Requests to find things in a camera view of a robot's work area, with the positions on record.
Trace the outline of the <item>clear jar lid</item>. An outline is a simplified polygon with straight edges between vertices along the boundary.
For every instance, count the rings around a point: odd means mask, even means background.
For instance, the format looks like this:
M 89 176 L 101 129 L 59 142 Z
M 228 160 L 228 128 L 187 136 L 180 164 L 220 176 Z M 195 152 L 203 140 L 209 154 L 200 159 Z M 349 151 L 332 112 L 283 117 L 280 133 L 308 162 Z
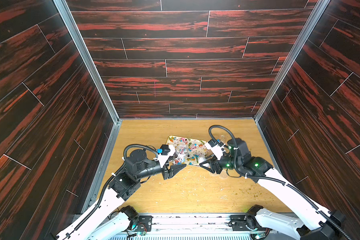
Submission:
M 199 165 L 203 165 L 208 162 L 208 158 L 199 158 Z
M 225 180 L 228 178 L 228 175 L 226 174 L 226 172 L 222 172 L 219 174 L 219 178 L 222 179 L 222 180 Z

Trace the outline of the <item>white-lidded candy jar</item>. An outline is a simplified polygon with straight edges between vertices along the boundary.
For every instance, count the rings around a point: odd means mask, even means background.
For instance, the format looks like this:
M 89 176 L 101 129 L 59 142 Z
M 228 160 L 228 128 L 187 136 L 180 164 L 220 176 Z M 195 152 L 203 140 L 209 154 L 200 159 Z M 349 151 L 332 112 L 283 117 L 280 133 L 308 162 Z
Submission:
M 178 162 L 184 162 L 186 156 L 188 155 L 188 152 L 189 152 L 189 149 L 187 146 L 178 145 L 175 148 L 175 153 L 176 153 L 175 160 Z

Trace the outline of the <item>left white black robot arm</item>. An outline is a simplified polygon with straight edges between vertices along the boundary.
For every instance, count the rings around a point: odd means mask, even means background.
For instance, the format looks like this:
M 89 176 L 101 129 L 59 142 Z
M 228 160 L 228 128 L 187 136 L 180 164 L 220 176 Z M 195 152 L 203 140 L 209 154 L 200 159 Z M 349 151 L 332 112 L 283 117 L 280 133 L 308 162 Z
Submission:
M 144 179 L 161 174 L 171 179 L 186 167 L 170 165 L 175 147 L 162 145 L 155 150 L 149 146 L 132 144 L 124 149 L 122 166 L 104 184 L 100 197 L 78 219 L 48 240 L 107 240 L 125 230 L 135 230 L 139 214 L 131 207 L 122 208 L 111 220 L 106 217 L 124 204 L 142 185 Z

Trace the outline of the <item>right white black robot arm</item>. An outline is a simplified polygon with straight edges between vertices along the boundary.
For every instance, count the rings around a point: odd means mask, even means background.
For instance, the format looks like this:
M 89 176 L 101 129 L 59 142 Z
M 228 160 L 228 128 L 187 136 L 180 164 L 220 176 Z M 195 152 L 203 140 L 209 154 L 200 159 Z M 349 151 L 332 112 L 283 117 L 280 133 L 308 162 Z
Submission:
M 213 174 L 234 170 L 237 178 L 243 177 L 259 184 L 276 196 L 296 215 L 294 218 L 274 213 L 260 205 L 252 206 L 241 218 L 232 218 L 229 226 L 234 230 L 265 231 L 266 238 L 274 230 L 295 240 L 351 239 L 344 230 L 345 215 L 330 211 L 299 190 L 277 169 L 261 157 L 253 157 L 247 143 L 235 138 L 220 125 L 209 127 L 211 140 L 205 146 L 212 151 L 199 166 Z

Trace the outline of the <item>floral pink rectangular tray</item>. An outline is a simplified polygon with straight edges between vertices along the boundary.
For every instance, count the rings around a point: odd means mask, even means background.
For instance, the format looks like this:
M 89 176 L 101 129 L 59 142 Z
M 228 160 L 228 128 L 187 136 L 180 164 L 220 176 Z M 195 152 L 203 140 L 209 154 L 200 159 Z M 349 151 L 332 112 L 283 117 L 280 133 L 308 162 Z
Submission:
M 197 140 L 192 138 L 185 138 L 179 136 L 169 136 L 167 139 L 167 145 L 173 145 L 175 148 L 178 145 L 187 146 L 189 149 L 188 155 L 184 162 L 178 162 L 175 160 L 176 153 L 170 159 L 174 165 L 187 164 L 191 166 L 199 166 L 199 158 L 206 158 L 208 150 L 205 146 L 206 141 Z

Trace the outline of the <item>metal front rail frame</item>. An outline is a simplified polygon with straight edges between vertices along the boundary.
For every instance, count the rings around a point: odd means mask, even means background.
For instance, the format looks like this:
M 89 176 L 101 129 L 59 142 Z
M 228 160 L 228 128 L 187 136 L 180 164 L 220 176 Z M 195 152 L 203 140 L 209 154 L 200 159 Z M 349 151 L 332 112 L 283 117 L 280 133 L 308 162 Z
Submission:
M 150 232 L 128 231 L 133 218 L 116 213 L 106 218 L 91 233 L 81 226 L 78 231 L 62 231 L 59 240 L 289 240 L 290 236 L 267 228 L 257 231 L 233 231 L 228 214 L 143 214 L 153 216 Z

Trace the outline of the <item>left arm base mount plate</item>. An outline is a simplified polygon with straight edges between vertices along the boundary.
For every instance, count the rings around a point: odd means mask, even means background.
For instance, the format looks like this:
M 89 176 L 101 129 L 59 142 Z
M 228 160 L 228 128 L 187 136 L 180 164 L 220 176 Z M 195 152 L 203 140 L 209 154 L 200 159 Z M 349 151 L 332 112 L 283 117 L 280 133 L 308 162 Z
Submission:
M 153 216 L 139 215 L 130 222 L 128 231 L 130 232 L 150 232 L 152 229 Z

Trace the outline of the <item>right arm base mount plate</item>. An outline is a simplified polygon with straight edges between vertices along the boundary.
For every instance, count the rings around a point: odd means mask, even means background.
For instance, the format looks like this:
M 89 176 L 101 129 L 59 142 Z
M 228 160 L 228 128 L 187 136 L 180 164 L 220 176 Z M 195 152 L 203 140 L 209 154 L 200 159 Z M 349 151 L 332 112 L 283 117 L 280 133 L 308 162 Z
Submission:
M 233 231 L 257 231 L 258 226 L 254 216 L 252 215 L 231 215 L 228 223 Z

